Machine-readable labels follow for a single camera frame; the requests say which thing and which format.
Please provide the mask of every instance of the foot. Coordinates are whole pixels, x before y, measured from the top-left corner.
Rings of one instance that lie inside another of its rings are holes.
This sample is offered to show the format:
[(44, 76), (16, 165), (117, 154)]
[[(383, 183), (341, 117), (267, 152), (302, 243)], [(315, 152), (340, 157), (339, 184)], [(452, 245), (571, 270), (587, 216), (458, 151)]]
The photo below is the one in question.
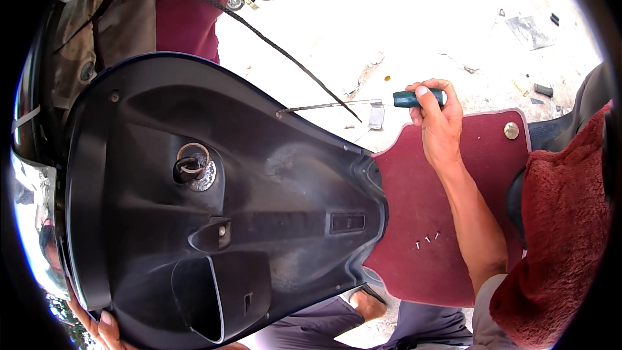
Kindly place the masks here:
[(361, 314), (365, 322), (378, 319), (387, 311), (387, 306), (364, 290), (359, 290), (352, 295), (350, 305)]

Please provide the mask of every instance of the wheel rim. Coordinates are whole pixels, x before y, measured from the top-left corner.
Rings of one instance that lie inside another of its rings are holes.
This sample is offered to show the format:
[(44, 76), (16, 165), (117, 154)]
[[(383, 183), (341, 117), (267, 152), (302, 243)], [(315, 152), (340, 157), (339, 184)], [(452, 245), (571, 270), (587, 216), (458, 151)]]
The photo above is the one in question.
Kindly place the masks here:
[(227, 5), (233, 8), (239, 6), (240, 4), (242, 4), (242, 0), (229, 0), (229, 2), (227, 2)]

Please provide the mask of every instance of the person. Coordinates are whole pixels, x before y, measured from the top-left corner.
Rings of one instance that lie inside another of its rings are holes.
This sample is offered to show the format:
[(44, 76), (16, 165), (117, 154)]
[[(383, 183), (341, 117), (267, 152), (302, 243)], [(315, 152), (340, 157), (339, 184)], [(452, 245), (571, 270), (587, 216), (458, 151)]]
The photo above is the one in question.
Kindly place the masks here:
[[(430, 88), (444, 90), (447, 103), (441, 108)], [(460, 155), (462, 106), (454, 86), (447, 80), (416, 82), (413, 90), (422, 108), (411, 108), (410, 117), (421, 126), (425, 157), (434, 167), (450, 203), (460, 253), (468, 268), (477, 295), (473, 312), (473, 333), (465, 326), (460, 308), (423, 305), (402, 301), (397, 325), (382, 350), (465, 348), (472, 350), (517, 349), (493, 322), (490, 299), (508, 272), (506, 242), (493, 214)], [(96, 322), (74, 301), (69, 306), (95, 338), (110, 350), (131, 350), (119, 341), (112, 315), (104, 312)], [(303, 309), (255, 333), (260, 350), (354, 349), (334, 338), (364, 322), (384, 315), (386, 306), (368, 287), (351, 292), (345, 298), (331, 298)], [(223, 349), (246, 349), (235, 343)]]

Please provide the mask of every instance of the green foliage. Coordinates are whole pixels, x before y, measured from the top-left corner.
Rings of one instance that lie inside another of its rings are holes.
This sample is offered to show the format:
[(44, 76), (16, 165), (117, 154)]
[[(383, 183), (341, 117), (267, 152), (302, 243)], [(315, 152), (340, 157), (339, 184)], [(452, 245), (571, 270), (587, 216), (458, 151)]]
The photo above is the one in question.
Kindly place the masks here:
[(86, 350), (88, 345), (96, 343), (82, 323), (78, 321), (72, 310), (69, 309), (66, 300), (56, 298), (50, 294), (46, 294), (45, 298), (50, 304), (51, 313), (61, 321), (69, 339), (77, 349)]

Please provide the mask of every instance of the red floor mat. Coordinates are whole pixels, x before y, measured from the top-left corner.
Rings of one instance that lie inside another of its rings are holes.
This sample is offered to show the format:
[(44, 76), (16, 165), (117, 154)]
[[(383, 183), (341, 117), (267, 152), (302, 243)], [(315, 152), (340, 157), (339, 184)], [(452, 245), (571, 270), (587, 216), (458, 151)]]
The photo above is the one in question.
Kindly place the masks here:
[[(515, 140), (503, 133), (508, 122), (521, 128)], [(521, 259), (523, 249), (506, 215), (506, 192), (527, 163), (530, 145), (526, 127), (523, 114), (515, 109), (466, 115), (460, 139), (465, 166), (505, 233), (510, 268)], [(364, 266), (376, 272), (387, 291), (399, 299), (472, 307), (475, 295), (458, 250), (449, 202), (425, 159), (421, 128), (405, 125), (395, 143), (374, 159), (383, 179), (389, 221), (383, 239)]]

